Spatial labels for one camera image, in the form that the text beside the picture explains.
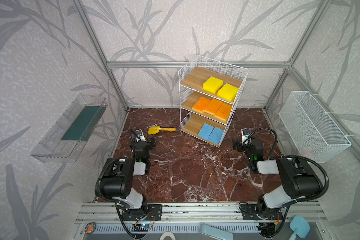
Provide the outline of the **blue cellulose sponge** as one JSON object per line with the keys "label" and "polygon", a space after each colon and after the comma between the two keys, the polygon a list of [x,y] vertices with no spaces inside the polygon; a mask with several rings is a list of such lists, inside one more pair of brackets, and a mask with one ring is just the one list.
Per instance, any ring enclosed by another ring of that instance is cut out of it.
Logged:
{"label": "blue cellulose sponge", "polygon": [[210,133],[210,135],[208,137],[208,141],[210,141],[216,145],[219,145],[223,134],[224,134],[224,130],[215,127],[213,129],[213,131]]}
{"label": "blue cellulose sponge", "polygon": [[198,133],[198,137],[204,140],[208,140],[210,134],[212,133],[212,131],[214,130],[215,127],[208,125],[208,124],[203,124],[201,130]]}

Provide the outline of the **orange scrub sponge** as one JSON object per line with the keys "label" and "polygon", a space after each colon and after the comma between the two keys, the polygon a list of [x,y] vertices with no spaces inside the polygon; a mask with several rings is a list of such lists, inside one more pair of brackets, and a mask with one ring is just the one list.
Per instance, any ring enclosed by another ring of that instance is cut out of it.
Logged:
{"label": "orange scrub sponge", "polygon": [[231,114],[231,110],[231,105],[223,103],[215,113],[215,117],[221,121],[226,121]]}
{"label": "orange scrub sponge", "polygon": [[222,106],[223,102],[217,99],[212,99],[205,107],[204,113],[214,116],[218,109]]}

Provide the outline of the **yellow sponge blue backing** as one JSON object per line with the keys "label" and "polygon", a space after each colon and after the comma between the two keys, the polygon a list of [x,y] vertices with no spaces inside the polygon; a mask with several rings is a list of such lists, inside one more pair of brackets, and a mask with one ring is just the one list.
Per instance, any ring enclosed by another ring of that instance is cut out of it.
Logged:
{"label": "yellow sponge blue backing", "polygon": [[232,102],[236,98],[238,91],[239,88],[230,84],[225,84],[222,88],[218,90],[217,96],[226,101]]}

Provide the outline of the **pale yellow sponge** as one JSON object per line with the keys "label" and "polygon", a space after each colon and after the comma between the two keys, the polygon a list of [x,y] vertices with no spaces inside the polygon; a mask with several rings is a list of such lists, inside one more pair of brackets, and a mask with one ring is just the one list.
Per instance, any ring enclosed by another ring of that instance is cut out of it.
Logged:
{"label": "pale yellow sponge", "polygon": [[198,101],[192,106],[192,110],[199,114],[203,114],[204,110],[206,109],[206,107],[209,105],[210,102],[211,102],[210,99],[200,97]]}

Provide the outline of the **yellow foam sponge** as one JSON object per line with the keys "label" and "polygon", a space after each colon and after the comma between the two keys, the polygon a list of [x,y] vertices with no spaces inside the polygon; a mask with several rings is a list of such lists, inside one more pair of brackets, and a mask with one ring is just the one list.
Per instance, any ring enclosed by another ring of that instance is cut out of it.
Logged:
{"label": "yellow foam sponge", "polygon": [[218,90],[222,88],[223,85],[223,80],[215,77],[210,77],[203,83],[203,90],[216,95]]}

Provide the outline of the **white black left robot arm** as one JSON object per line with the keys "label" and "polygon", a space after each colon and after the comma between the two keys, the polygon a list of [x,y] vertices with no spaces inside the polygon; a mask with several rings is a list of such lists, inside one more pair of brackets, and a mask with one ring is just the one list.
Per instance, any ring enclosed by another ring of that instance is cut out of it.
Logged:
{"label": "white black left robot arm", "polygon": [[156,146],[154,138],[149,142],[139,140],[132,143],[133,156],[107,159],[97,183],[97,197],[115,204],[123,221],[146,219],[159,221],[162,205],[148,204],[146,197],[133,188],[136,176],[145,176],[151,167],[150,150]]}

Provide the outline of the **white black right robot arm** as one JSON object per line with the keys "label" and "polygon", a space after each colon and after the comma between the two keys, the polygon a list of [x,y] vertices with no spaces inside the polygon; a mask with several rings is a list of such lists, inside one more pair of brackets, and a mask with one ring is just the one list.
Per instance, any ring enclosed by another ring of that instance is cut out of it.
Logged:
{"label": "white black right robot arm", "polygon": [[244,220],[282,218],[282,208],[318,199],[329,188],[327,172],[320,164],[309,158],[280,156],[265,160],[261,140],[248,137],[240,142],[233,139],[232,142],[234,150],[246,154],[252,172],[278,175],[281,179],[281,185],[259,196],[257,203],[239,203],[239,210]]}

